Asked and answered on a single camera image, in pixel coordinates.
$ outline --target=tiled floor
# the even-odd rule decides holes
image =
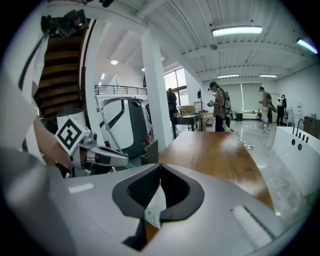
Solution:
[[[254,147],[249,153],[269,189],[276,214],[289,227],[307,214],[310,207],[292,174],[272,149],[277,125],[272,124],[270,131],[260,125],[261,122],[255,120],[232,121],[231,129],[244,144]],[[214,131],[214,126],[206,130]]]

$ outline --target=white wall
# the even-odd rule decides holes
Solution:
[[[279,94],[278,86],[272,81],[270,78],[266,78],[264,82],[262,82],[264,89],[270,94]]]
[[[198,91],[201,89],[201,96],[203,102],[203,109],[209,112],[213,112],[214,108],[207,106],[210,100],[215,100],[212,96],[212,92],[208,91],[208,86],[200,86],[200,84],[193,78],[193,76],[184,69],[186,88],[188,89],[189,104],[193,105],[194,102],[199,102]]]
[[[101,80],[101,75],[105,73],[105,77]],[[117,65],[112,65],[110,61],[103,57],[103,53],[99,50],[96,60],[95,84],[98,85],[118,85],[128,87],[143,87],[143,76],[136,72],[126,64],[119,62]]]
[[[316,114],[320,118],[320,63],[304,68],[274,82],[280,95],[287,99],[287,107],[296,111],[302,104],[304,116]]]

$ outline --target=wooden staircase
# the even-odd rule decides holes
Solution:
[[[44,56],[44,68],[34,100],[40,115],[57,119],[59,111],[81,108],[79,92],[80,56],[86,30],[67,38],[51,37]]]

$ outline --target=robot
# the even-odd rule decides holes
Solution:
[[[98,145],[97,134],[73,115],[68,116],[55,137],[69,155],[72,177],[92,175],[96,165],[109,167],[125,166],[129,163],[127,155],[110,147]],[[86,151],[83,162],[81,161],[82,151]]]

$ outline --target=white column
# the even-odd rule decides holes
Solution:
[[[97,134],[97,143],[105,145],[104,138],[100,129],[99,118],[97,113],[97,104],[95,99],[95,75],[96,75],[96,59],[98,53],[99,40],[104,29],[105,22],[97,21],[88,45],[88,50],[85,60],[85,100],[86,110],[90,122],[92,132]]]
[[[146,88],[154,138],[163,151],[173,140],[160,47],[148,28],[141,37]]]

